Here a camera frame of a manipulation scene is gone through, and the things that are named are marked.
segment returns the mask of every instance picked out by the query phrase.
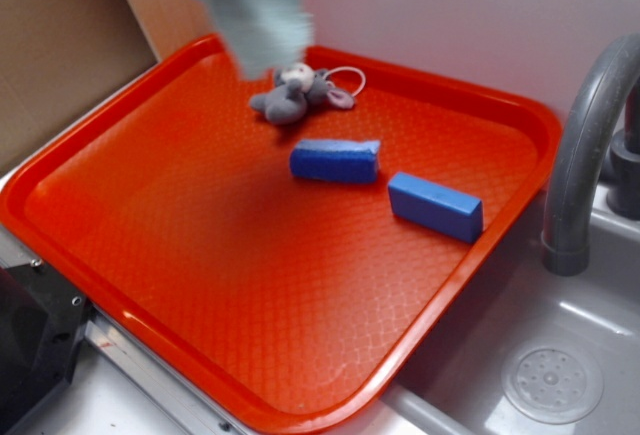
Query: faucet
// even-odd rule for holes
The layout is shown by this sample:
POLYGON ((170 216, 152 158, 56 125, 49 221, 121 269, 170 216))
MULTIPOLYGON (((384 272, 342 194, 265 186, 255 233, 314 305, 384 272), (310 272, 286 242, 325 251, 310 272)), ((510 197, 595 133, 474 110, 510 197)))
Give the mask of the faucet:
POLYGON ((602 52, 569 112, 541 237, 542 261, 552 273, 576 275, 589 265, 589 220, 605 156, 616 182, 607 194, 609 208, 640 220, 640 33, 620 37, 602 52), (613 135, 623 108, 624 129, 613 135))

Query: plastic tray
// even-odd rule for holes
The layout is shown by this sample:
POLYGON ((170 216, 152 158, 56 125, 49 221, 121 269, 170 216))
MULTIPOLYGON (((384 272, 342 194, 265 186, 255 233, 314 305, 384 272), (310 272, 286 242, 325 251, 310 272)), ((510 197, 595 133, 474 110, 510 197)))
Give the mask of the plastic tray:
POLYGON ((364 70, 355 109, 272 126, 248 107, 271 82, 239 82, 206 37, 0 195, 9 230, 262 432, 324 430, 373 400, 543 185, 560 135, 519 97, 325 48, 308 63, 364 70), (301 138, 381 140, 379 180, 294 179, 301 138), (394 217, 397 171, 481 198, 480 239, 394 217))

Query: blue sponge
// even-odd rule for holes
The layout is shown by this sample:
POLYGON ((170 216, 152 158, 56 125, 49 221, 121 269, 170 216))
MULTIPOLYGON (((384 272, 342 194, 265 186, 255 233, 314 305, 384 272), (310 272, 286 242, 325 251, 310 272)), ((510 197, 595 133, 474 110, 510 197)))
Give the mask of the blue sponge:
POLYGON ((301 140, 291 152, 296 177, 327 182, 372 183, 378 178, 379 141, 301 140))
POLYGON ((388 189, 399 217, 468 243, 482 233, 482 201, 476 197, 402 172, 388 189))

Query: sink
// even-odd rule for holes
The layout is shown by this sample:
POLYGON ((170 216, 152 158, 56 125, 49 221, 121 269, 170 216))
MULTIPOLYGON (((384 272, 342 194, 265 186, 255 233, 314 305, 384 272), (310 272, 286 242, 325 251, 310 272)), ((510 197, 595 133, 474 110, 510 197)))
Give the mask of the sink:
POLYGON ((638 433, 640 224, 594 210, 588 270, 560 277, 540 261, 543 202, 532 202, 396 383, 463 433, 638 433))

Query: gray plush toy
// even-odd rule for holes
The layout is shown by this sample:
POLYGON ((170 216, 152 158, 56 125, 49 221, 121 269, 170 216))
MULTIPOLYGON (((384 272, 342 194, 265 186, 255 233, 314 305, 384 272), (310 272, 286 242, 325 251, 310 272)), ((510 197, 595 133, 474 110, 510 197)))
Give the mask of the gray plush toy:
POLYGON ((274 125, 297 122, 310 106, 328 102, 332 107, 348 110, 355 105, 354 97, 327 80, 328 70, 313 71, 304 63, 295 63, 274 74, 275 88, 254 95, 249 105, 262 113, 274 125))

